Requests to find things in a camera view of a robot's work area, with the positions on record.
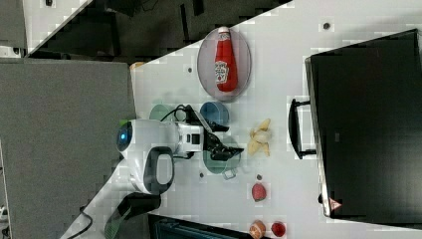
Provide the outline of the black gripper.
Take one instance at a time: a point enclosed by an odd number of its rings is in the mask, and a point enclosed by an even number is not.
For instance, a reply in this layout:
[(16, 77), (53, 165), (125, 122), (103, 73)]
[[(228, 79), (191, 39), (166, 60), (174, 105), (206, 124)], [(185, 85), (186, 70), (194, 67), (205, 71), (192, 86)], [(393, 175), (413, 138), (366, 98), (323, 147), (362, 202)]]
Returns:
[(185, 106), (186, 119), (190, 125), (199, 125), (204, 128), (204, 144), (203, 149), (209, 151), (212, 160), (227, 161), (244, 151), (240, 147), (229, 147), (222, 143), (220, 138), (214, 134), (216, 131), (226, 132), (228, 126), (217, 124), (214, 121), (205, 119), (202, 114), (194, 110), (190, 105)]

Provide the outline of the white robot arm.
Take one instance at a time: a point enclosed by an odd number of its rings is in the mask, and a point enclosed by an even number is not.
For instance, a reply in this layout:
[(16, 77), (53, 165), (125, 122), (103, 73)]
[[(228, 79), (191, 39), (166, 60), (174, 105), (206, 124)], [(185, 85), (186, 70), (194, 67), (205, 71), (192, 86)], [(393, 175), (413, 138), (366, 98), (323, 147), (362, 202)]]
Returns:
[(130, 168), (135, 188), (145, 194), (160, 195), (167, 191), (174, 179), (158, 180), (158, 160), (167, 155), (174, 165), (174, 157), (191, 158), (196, 152), (208, 151), (212, 160), (227, 161), (244, 149), (225, 145), (214, 134), (227, 131), (227, 126), (205, 119), (190, 105), (181, 108), (184, 121), (132, 119), (123, 124), (117, 133), (116, 145)]

